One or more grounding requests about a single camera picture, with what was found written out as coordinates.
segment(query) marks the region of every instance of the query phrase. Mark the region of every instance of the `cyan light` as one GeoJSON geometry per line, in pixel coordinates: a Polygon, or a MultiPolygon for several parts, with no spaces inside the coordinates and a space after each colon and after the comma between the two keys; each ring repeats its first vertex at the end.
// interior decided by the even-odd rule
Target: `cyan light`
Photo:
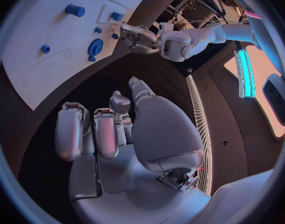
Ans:
{"type": "Polygon", "coordinates": [[[249,68],[249,73],[251,76],[251,82],[252,82],[252,97],[256,97],[256,86],[255,86],[255,78],[254,78],[254,73],[253,73],[253,67],[252,67],[252,63],[251,63],[251,59],[248,55],[247,50],[245,49],[245,56],[246,56],[246,60],[248,63],[248,68],[249,68]]]}
{"type": "Polygon", "coordinates": [[[250,73],[249,69],[247,66],[247,60],[244,54],[243,50],[239,51],[239,57],[242,65],[242,70],[243,70],[243,76],[244,76],[244,96],[246,98],[251,98],[252,97],[252,87],[251,87],[251,78],[250,78],[250,73]]]}

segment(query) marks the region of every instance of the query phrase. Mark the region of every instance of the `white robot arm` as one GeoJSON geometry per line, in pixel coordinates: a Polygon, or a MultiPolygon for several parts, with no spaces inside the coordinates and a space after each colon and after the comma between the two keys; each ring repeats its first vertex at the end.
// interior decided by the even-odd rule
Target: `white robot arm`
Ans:
{"type": "Polygon", "coordinates": [[[213,22],[204,28],[186,29],[183,31],[173,31],[173,24],[162,22],[159,24],[160,38],[140,27],[132,27],[127,24],[121,25],[121,30],[125,31],[128,37],[135,35],[137,41],[132,43],[130,49],[138,54],[159,54],[168,60],[181,62],[203,51],[208,43],[224,43],[226,40],[248,41],[255,44],[259,49],[250,25],[246,24],[221,24],[213,22]]]}

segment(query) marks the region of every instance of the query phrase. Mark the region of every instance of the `dark floor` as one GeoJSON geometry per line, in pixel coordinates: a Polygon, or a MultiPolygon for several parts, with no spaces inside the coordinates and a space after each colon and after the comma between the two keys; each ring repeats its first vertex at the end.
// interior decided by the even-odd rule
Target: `dark floor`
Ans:
{"type": "MultiPolygon", "coordinates": [[[[199,65],[197,59],[193,65],[199,65]]],[[[21,164],[18,180],[29,195],[49,214],[64,224],[79,223],[70,204],[68,180],[72,163],[55,153],[54,130],[57,113],[64,102],[79,102],[91,113],[108,106],[113,91],[132,100],[128,80],[136,76],[151,89],[186,112],[194,122],[193,106],[185,77],[158,54],[127,55],[94,74],[74,89],[48,115],[31,140],[21,164]]],[[[135,118],[133,106],[130,116],[135,118]]]]}

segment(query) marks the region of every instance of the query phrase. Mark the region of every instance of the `white board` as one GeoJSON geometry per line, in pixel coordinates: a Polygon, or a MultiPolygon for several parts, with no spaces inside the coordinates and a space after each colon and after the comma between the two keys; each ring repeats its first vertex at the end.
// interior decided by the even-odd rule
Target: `white board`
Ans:
{"type": "Polygon", "coordinates": [[[142,0],[33,0],[25,3],[25,13],[16,21],[15,30],[2,54],[5,71],[15,90],[34,110],[52,91],[90,65],[112,55],[120,34],[142,0]],[[82,17],[65,13],[67,5],[82,6],[82,17]],[[123,14],[121,21],[112,12],[123,14]],[[102,33],[96,33],[96,27],[102,33]],[[88,61],[88,47],[96,38],[104,42],[96,62],[88,61]],[[50,46],[48,54],[41,51],[50,46]]]}

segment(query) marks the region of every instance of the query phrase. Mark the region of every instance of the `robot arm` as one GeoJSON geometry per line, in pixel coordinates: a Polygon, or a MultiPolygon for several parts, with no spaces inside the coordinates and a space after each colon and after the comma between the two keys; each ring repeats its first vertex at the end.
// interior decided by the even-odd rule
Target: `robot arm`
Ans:
{"type": "MultiPolygon", "coordinates": [[[[128,32],[137,30],[127,24],[121,26],[121,29],[128,32]]],[[[173,24],[162,22],[159,24],[160,38],[157,38],[150,31],[141,31],[139,35],[145,37],[144,53],[141,52],[142,41],[140,39],[131,46],[131,50],[137,53],[137,48],[140,48],[139,54],[150,54],[156,52],[168,60],[181,62],[203,51],[208,43],[223,43],[226,40],[248,41],[255,44],[259,49],[259,43],[256,40],[250,25],[246,24],[221,24],[213,22],[206,25],[204,28],[186,29],[183,31],[173,31],[173,24]]]]}

